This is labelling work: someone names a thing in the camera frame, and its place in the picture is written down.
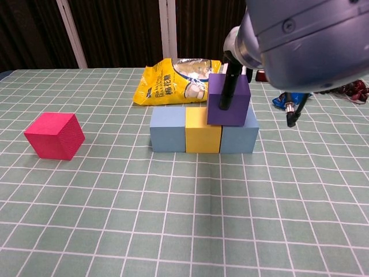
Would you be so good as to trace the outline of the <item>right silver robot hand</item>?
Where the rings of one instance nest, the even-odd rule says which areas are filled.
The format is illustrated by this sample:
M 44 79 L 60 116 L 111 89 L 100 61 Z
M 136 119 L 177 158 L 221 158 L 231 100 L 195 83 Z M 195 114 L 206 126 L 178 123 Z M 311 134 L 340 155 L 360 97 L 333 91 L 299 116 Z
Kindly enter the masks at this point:
M 236 56 L 236 38 L 238 30 L 239 26 L 233 27 L 225 38 L 223 45 L 224 61 L 227 62 L 228 66 L 219 103 L 219 108 L 221 110 L 228 110 L 230 108 L 238 77 L 242 73 L 243 65 Z

